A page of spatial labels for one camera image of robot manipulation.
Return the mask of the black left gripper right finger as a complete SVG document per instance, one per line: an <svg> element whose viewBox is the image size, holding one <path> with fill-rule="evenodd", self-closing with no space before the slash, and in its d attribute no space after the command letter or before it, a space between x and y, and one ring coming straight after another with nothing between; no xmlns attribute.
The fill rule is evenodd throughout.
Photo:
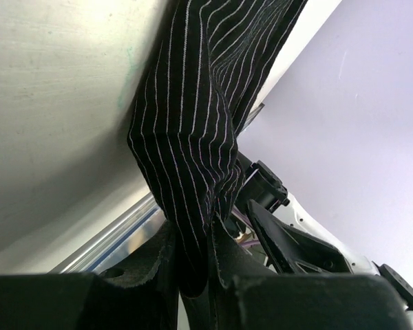
<svg viewBox="0 0 413 330"><path fill-rule="evenodd" d="M396 291L378 276L280 275L214 219L208 241L211 329L409 329Z"/></svg>

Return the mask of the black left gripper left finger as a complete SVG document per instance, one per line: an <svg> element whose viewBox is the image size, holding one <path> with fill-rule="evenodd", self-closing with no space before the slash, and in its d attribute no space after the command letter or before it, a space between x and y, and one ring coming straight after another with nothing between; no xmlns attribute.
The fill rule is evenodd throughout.
<svg viewBox="0 0 413 330"><path fill-rule="evenodd" d="M0 276L0 329L176 329L175 231L103 271Z"/></svg>

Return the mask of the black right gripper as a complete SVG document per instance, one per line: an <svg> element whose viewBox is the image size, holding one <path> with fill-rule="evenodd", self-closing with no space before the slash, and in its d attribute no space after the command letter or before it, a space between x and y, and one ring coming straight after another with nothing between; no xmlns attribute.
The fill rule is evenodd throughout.
<svg viewBox="0 0 413 330"><path fill-rule="evenodd" d="M280 274L349 274L351 266L332 244L299 228L292 214L280 221L276 210L290 210L292 198L281 179L263 162L238 154L245 175L244 185L232 210L232 220L250 228L257 236L268 262Z"/></svg>

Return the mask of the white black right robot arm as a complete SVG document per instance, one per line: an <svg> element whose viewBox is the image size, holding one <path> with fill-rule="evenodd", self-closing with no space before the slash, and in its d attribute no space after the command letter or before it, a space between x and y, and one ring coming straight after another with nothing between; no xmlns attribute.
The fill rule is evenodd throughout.
<svg viewBox="0 0 413 330"><path fill-rule="evenodd" d="M413 287L389 265L354 252L309 215L281 179L261 161L240 153L246 181L231 218L255 235L244 248L260 246L265 266L278 274L355 274L385 278L403 301L413 328Z"/></svg>

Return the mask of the black striped underwear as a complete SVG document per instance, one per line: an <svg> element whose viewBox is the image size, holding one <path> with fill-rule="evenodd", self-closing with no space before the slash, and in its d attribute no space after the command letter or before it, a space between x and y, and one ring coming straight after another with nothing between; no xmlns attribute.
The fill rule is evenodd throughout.
<svg viewBox="0 0 413 330"><path fill-rule="evenodd" d="M237 136L304 1L179 1L138 88L127 141L174 224L176 277L208 281L207 236L244 182Z"/></svg>

